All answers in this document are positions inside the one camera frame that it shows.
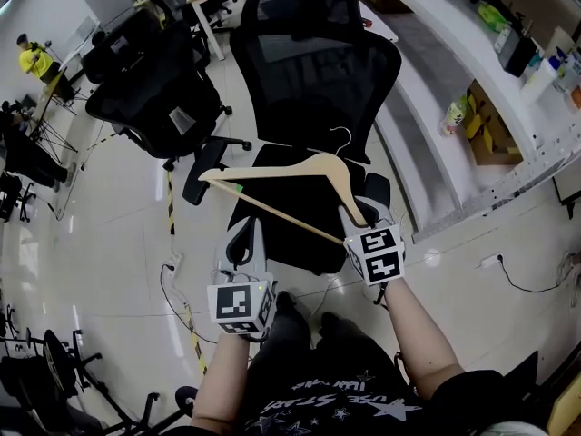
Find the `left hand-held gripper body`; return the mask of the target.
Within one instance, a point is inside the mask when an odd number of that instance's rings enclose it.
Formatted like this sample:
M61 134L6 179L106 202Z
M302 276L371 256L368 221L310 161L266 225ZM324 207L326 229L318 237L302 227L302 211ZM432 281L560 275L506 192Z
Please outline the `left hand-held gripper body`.
M212 322L227 334L266 334L275 284L268 272L247 274L215 270L207 287Z

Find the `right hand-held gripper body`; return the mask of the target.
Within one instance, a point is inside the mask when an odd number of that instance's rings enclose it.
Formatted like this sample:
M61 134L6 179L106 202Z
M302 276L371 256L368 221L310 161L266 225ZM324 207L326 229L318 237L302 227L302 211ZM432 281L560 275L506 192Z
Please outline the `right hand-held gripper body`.
M404 276L405 243L399 226L381 218L374 228L357 228L343 245L351 265L367 285L379 285Z

